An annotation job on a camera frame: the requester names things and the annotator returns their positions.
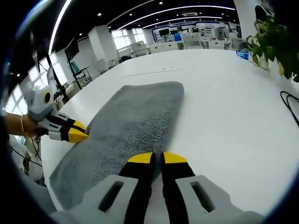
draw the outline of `desk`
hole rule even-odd
[[[177,69],[145,74],[156,65],[163,70],[164,64]],[[132,70],[140,75],[126,76]],[[61,112],[87,125],[123,85],[181,82],[184,102],[167,150],[185,157],[196,175],[227,191],[235,206],[267,214],[292,182],[299,160],[299,128],[268,75],[229,50],[162,52],[112,68]],[[72,145],[48,136],[41,140],[45,181],[58,210],[49,177]],[[152,197],[157,191],[161,185],[154,186]],[[155,202],[149,206],[153,204],[156,210],[151,210],[159,212]]]
[[[171,41],[148,44],[146,47],[151,54],[154,54],[171,50],[182,50],[184,48],[184,43],[183,41]]]

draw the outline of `light strip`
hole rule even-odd
[[[49,55],[52,53],[52,48],[53,48],[55,36],[56,36],[57,30],[58,30],[59,24],[61,22],[61,19],[62,19],[64,13],[65,13],[67,7],[70,5],[71,1],[72,0],[66,0],[65,1],[64,6],[62,7],[62,9],[61,9],[61,11],[58,15],[58,18],[56,20],[56,23],[55,23],[55,26],[54,26],[54,29],[53,29],[51,41],[50,41],[49,52],[48,52]]]
[[[152,14],[149,14],[149,15],[146,15],[146,16],[143,16],[143,17],[140,17],[140,18],[137,19],[137,20],[131,21],[131,22],[127,23],[126,25],[123,25],[122,27],[118,28],[117,30],[120,30],[120,29],[126,27],[127,25],[132,24],[133,22],[142,20],[142,19],[144,19],[144,18],[146,18],[146,17],[149,17],[149,16],[152,16],[152,15],[156,15],[156,14],[159,14],[159,13],[164,13],[164,12],[168,12],[168,11],[176,10],[176,9],[193,8],[193,7],[210,7],[210,8],[223,8],[223,9],[235,10],[234,8],[223,7],[223,6],[183,6],[183,7],[177,7],[177,8],[170,8],[170,9],[162,10],[162,11],[159,11],[159,12],[156,12],[156,13],[152,13]]]
[[[147,2],[145,2],[145,3],[142,3],[142,4],[138,5],[138,6],[135,6],[134,8],[129,9],[128,11],[126,11],[126,12],[120,14],[119,16],[117,16],[116,18],[114,18],[113,20],[111,20],[109,23],[107,23],[107,25],[109,25],[109,24],[112,23],[113,21],[117,20],[118,18],[120,18],[120,17],[123,16],[124,14],[127,14],[128,12],[130,12],[130,11],[132,11],[132,10],[134,10],[134,9],[136,9],[136,8],[138,8],[138,7],[140,7],[140,6],[143,6],[143,5],[145,5],[145,4],[148,4],[148,3],[152,2],[152,1],[155,1],[155,0],[147,1]]]
[[[170,21],[175,21],[175,20],[185,20],[185,19],[198,19],[198,18],[210,18],[210,19],[222,19],[222,17],[215,17],[215,16],[192,16],[192,17],[184,17],[184,18],[178,18],[178,19],[173,19],[173,20],[165,20],[162,22],[156,22],[154,24],[142,27],[142,29],[147,28],[147,27],[151,27],[160,23],[164,23],[164,22],[170,22]]]

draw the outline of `green plant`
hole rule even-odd
[[[294,74],[294,81],[299,83],[298,40],[287,27],[276,24],[272,16],[267,16],[260,32],[247,37],[246,41],[254,63],[259,64],[257,56],[264,55],[267,61],[277,58],[285,70],[284,76],[289,79]]]

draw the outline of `microfiber towel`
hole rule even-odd
[[[86,191],[119,174],[130,157],[154,152],[159,158],[183,96],[178,82],[126,85],[118,90],[88,125],[89,137],[74,145],[50,176],[63,209],[80,204]]]

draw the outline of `blue box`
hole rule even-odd
[[[249,54],[248,54],[248,52],[241,52],[241,51],[239,51],[239,50],[237,50],[236,51],[236,54],[239,56],[239,57],[241,57],[241,58],[243,58],[243,59],[245,59],[245,60],[249,60]]]

